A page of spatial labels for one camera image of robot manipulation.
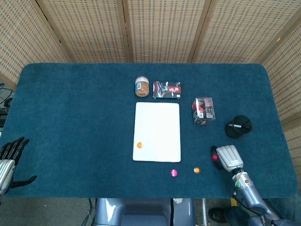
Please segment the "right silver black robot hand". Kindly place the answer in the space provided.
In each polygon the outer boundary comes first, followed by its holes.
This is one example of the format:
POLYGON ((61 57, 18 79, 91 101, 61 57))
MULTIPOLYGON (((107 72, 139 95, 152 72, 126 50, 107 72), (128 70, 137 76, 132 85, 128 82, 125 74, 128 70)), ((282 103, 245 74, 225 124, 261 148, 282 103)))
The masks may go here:
POLYGON ((230 173, 237 173, 243 169, 244 163, 234 145, 222 147, 211 146, 211 159, 218 169, 230 173))

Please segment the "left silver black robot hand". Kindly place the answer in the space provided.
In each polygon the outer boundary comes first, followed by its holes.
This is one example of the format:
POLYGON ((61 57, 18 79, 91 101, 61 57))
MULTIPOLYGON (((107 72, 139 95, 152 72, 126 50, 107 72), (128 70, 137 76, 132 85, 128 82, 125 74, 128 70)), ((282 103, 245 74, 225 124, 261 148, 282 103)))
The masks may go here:
POLYGON ((5 143, 0 148, 0 196, 4 196, 10 188, 29 185, 37 178, 37 175, 34 175, 27 180, 14 181, 16 166, 29 141, 29 139, 20 137, 17 140, 5 143))

